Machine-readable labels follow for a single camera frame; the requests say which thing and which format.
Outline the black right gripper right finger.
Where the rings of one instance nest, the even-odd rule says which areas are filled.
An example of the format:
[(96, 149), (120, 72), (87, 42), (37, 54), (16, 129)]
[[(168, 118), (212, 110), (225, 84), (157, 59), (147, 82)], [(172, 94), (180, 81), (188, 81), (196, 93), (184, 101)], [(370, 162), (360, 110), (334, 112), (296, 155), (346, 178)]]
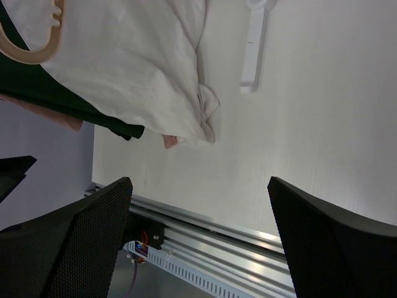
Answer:
[(396, 297), (396, 226), (278, 177), (267, 189), (297, 297)]

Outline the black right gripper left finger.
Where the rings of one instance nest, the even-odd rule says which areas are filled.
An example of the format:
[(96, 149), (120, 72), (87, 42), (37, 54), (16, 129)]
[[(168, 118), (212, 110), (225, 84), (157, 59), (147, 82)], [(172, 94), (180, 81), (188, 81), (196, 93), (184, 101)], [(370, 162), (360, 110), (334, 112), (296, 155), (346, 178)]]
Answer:
[(121, 178), (1, 231), (1, 297), (107, 297), (132, 192)]

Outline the green and white t shirt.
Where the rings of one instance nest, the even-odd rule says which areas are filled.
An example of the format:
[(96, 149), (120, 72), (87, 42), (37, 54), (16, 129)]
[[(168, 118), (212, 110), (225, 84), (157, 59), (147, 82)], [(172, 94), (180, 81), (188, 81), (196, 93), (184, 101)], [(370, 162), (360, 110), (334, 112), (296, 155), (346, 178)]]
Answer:
[(66, 1), (56, 55), (37, 65), (1, 56), (1, 94), (108, 128), (154, 131), (173, 145), (211, 145), (218, 108), (199, 80), (205, 1)]

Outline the black left arm gripper part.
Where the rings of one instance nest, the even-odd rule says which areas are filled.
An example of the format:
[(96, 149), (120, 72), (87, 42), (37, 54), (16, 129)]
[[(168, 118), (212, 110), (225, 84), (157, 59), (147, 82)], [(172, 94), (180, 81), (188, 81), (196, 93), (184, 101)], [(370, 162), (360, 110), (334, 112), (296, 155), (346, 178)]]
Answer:
[(26, 172), (37, 161), (32, 156), (1, 158), (1, 197), (2, 202), (26, 177)]

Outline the pink t shirt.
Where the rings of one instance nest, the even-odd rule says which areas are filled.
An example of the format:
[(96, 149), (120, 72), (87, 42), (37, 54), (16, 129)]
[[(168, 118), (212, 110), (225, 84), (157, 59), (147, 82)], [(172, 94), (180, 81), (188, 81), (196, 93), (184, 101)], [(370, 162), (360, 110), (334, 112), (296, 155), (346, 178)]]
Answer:
[[(83, 125), (83, 120), (78, 120), (74, 117), (68, 116), (66, 114), (62, 114), (60, 112), (56, 112), (44, 107), (40, 107), (40, 106), (36, 106), (34, 104), (30, 104), (28, 102), (24, 102), (18, 99), (14, 99), (13, 97), (9, 97), (6, 95), (1, 94), (1, 100), (2, 101), (7, 101), (10, 103), (13, 103), (17, 106), (20, 106), (21, 108), (28, 110), (30, 112), (33, 112), (34, 114), (37, 114), (39, 116), (42, 116), (52, 122), (55, 122), (57, 124), (63, 125), (75, 132), (80, 131), (82, 125)], [(130, 140), (131, 138), (114, 132), (116, 135), (124, 138), (125, 140)], [(162, 135), (163, 137), (163, 141), (164, 141), (164, 147), (165, 149), (170, 149), (176, 145), (178, 145), (178, 139), (175, 136), (171, 136), (171, 135)]]

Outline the white clothes rack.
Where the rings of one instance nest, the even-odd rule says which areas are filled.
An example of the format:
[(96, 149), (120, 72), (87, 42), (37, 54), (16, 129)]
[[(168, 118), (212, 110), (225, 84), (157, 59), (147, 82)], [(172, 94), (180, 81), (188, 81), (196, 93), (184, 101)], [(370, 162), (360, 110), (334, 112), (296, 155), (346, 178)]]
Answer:
[(245, 1), (245, 3), (250, 11), (250, 20), (239, 90), (242, 94), (250, 94), (259, 86), (268, 18), (277, 0)]

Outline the aluminium rail frame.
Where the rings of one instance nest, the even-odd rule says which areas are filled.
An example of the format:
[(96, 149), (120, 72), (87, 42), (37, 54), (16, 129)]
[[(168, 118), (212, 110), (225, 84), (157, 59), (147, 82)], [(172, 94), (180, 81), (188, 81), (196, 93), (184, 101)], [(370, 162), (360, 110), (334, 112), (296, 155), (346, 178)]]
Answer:
[(224, 221), (183, 203), (166, 202), (133, 187), (130, 210), (163, 224), (159, 249), (146, 260), (213, 297), (295, 297), (280, 237), (233, 223), (227, 205), (216, 209)]

